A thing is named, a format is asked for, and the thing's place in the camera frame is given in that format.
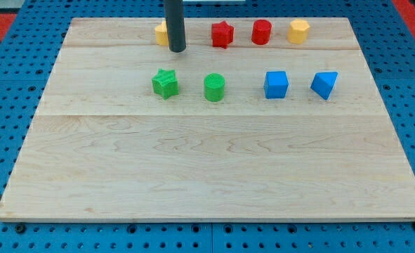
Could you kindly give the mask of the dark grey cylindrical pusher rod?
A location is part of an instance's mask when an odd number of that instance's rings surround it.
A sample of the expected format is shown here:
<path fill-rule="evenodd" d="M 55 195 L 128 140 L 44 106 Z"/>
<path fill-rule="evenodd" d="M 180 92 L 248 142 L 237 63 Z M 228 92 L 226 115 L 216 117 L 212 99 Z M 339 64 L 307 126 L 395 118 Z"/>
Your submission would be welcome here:
<path fill-rule="evenodd" d="M 183 1 L 164 0 L 164 14 L 169 49 L 174 53 L 183 52 L 186 49 Z"/>

